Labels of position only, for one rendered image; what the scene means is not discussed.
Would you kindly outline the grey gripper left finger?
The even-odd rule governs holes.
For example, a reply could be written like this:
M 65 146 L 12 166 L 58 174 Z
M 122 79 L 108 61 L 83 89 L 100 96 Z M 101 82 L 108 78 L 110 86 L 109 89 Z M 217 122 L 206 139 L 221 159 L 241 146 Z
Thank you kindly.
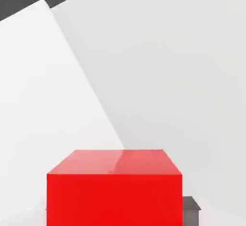
M 47 226 L 47 199 L 42 199 L 33 209 L 9 219 L 9 226 Z

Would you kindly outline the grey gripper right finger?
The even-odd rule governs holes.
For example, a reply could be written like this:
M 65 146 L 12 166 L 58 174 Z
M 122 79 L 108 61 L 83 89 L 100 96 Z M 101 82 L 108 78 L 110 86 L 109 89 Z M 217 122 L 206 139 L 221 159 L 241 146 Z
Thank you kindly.
M 183 196 L 183 226 L 238 226 L 238 220 L 203 197 Z

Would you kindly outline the small red cube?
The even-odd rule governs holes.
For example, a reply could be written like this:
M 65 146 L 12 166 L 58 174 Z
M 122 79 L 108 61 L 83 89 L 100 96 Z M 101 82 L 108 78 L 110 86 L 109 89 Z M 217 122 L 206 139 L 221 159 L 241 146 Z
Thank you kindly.
M 183 178 L 163 150 L 75 150 L 47 174 L 47 226 L 183 226 Z

